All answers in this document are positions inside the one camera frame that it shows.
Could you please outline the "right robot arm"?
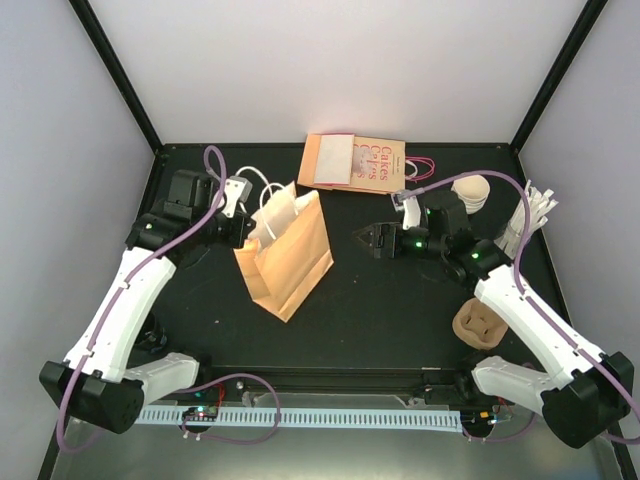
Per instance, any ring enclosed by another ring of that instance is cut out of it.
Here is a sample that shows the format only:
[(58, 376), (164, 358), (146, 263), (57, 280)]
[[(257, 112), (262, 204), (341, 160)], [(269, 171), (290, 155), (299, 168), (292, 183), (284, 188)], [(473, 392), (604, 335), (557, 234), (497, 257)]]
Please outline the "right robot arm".
[(513, 261), (491, 240), (477, 237), (463, 202), (452, 191), (426, 201), (392, 197), (400, 222), (379, 222), (353, 237), (376, 259), (436, 260), (447, 275), (472, 289), (541, 363), (539, 371), (499, 356), (483, 359), (454, 379), (457, 396), (476, 403), (502, 397), (544, 418), (566, 445), (580, 448), (636, 411), (634, 366), (622, 353), (606, 354), (587, 341), (526, 284)]

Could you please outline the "orange paper bag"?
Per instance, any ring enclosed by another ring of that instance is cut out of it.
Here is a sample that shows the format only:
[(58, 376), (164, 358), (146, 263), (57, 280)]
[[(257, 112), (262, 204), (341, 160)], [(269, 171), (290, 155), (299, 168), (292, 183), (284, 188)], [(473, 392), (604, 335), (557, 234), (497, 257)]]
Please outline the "orange paper bag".
[(299, 196), (293, 182), (270, 182), (257, 168), (243, 166), (236, 175), (255, 173), (264, 182), (256, 222), (234, 251), (251, 300), (286, 323), (334, 264), (319, 193)]

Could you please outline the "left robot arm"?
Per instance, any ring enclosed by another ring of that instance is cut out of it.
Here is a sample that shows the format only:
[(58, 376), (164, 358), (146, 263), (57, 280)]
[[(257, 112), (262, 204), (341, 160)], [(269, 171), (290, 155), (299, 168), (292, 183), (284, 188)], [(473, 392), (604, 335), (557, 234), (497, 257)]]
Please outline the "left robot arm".
[(193, 249), (218, 243), (239, 248), (255, 222), (242, 206), (249, 180), (222, 181), (179, 170), (166, 198), (133, 224), (116, 277), (81, 338), (63, 361), (48, 361), (39, 381), (63, 415), (120, 434), (148, 404), (183, 390), (193, 399), (214, 388), (197, 358), (169, 353), (128, 365), (157, 297)]

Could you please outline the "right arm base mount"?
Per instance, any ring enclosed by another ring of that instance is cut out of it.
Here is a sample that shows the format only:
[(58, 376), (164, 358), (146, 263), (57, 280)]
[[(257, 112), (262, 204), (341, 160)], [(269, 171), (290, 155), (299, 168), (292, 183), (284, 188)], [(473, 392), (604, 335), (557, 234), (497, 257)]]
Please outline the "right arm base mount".
[(470, 370), (424, 370), (411, 396), (426, 404), (456, 407), (492, 407), (500, 403), (497, 396), (479, 390)]

